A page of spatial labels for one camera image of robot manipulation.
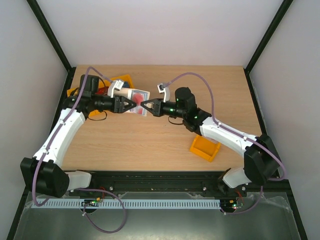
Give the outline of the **white card with red circle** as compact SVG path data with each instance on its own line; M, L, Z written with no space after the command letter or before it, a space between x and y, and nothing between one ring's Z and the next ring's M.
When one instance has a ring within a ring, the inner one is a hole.
M132 113L132 114L137 114L137 115L145 117L147 115L147 111L145 111L141 107L141 102L147 101L149 99L149 93L146 91L141 91L141 90L132 90L129 95L129 99L134 101L137 106L137 112Z

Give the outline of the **beige leather card holder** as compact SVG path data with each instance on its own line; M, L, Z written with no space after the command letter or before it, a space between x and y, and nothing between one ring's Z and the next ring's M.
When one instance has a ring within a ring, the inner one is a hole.
M150 99L150 92L135 88L122 88L121 90L114 90L115 95L124 96L127 99L136 103L136 107L126 111L126 113L136 114L143 117L147 116L148 111L141 106L141 102Z

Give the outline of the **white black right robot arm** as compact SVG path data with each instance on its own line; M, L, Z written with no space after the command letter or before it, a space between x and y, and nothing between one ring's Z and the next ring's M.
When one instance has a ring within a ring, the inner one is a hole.
M263 186L283 166L268 135L247 134L214 119L209 112L197 106L196 97L188 87L178 88L174 101L154 98L140 105L155 117L181 118L190 132L217 141L243 157L242 168L230 168L217 180L218 191L224 196L229 196L237 187L245 184Z

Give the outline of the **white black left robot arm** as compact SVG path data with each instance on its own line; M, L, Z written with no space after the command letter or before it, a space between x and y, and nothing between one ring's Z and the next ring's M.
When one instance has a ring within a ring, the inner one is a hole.
M101 81L96 75L82 75L77 93L65 99L59 119L44 144L33 157L22 160L20 169L33 201L37 200L37 194L60 198L68 191L87 188L92 179L89 172L62 170L77 131L93 111L123 114L136 107L134 101L115 93L123 88L122 79L112 80L106 94L98 93Z

